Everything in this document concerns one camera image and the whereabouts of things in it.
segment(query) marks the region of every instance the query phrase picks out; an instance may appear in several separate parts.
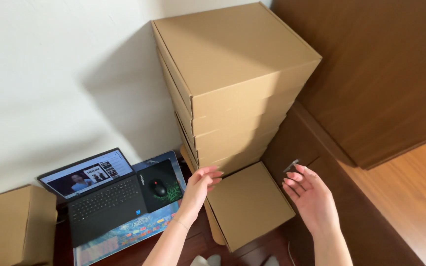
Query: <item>bracelet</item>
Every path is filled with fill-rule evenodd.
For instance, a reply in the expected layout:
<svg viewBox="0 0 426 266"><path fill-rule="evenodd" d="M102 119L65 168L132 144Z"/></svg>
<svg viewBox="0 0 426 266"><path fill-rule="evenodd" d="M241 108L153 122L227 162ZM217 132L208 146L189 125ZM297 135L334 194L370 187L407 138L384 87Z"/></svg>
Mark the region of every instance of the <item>bracelet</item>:
<svg viewBox="0 0 426 266"><path fill-rule="evenodd" d="M185 227L185 229L187 230L187 231L189 231L190 229L188 229L188 227L186 226L186 225L184 225L181 221L179 221L179 220L175 220L175 219L172 219L172 221L176 221L176 222L178 222L179 224L181 224L183 227Z"/></svg>

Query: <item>frozen desk mat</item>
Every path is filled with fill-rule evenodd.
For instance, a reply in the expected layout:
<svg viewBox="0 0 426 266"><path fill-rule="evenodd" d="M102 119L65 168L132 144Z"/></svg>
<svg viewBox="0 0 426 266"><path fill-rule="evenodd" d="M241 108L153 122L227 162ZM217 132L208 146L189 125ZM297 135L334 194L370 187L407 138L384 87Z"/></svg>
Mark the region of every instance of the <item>frozen desk mat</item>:
<svg viewBox="0 0 426 266"><path fill-rule="evenodd" d="M152 159L133 165L135 171L152 166L158 162L169 159L174 168L177 180L183 191L186 183L178 165L174 151L158 155ZM73 249L75 266L88 266L105 257L115 254L131 245L141 242L155 234L162 232L178 210L181 199L173 202L153 213L145 214L119 226L108 233Z"/></svg>

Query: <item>woman's left hand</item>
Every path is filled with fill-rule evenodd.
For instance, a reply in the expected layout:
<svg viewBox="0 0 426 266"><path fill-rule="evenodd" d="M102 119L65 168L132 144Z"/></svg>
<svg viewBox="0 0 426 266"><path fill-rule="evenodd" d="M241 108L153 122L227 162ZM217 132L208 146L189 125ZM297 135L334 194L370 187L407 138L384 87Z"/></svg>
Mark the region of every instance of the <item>woman's left hand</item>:
<svg viewBox="0 0 426 266"><path fill-rule="evenodd" d="M221 181L219 177L223 172L215 171L216 168L216 166L200 168L188 179L180 208L175 214L176 219L188 228L198 217L208 191Z"/></svg>

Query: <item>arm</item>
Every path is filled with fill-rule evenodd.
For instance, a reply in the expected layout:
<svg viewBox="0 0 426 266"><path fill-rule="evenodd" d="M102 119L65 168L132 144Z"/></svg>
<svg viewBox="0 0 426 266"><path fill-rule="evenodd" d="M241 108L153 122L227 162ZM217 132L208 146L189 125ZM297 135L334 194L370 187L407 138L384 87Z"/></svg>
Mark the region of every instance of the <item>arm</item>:
<svg viewBox="0 0 426 266"><path fill-rule="evenodd" d="M282 186L313 237L315 265L352 266L333 195L315 172L301 165L295 168L301 174L288 172Z"/></svg>
<svg viewBox="0 0 426 266"><path fill-rule="evenodd" d="M216 166L204 167L188 179L182 203L171 223L163 231L143 266L175 266L182 252L186 234L198 217L206 194L221 181Z"/></svg>

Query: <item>laptop keyboard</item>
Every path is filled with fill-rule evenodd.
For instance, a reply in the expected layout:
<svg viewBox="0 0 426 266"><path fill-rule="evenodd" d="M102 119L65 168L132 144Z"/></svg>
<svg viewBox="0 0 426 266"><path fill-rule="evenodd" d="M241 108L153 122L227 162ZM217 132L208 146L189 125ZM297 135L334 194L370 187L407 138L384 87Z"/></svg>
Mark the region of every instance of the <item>laptop keyboard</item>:
<svg viewBox="0 0 426 266"><path fill-rule="evenodd" d="M72 222L77 223L107 208L134 197L139 190L133 178L126 178L109 189L93 194L72 206Z"/></svg>

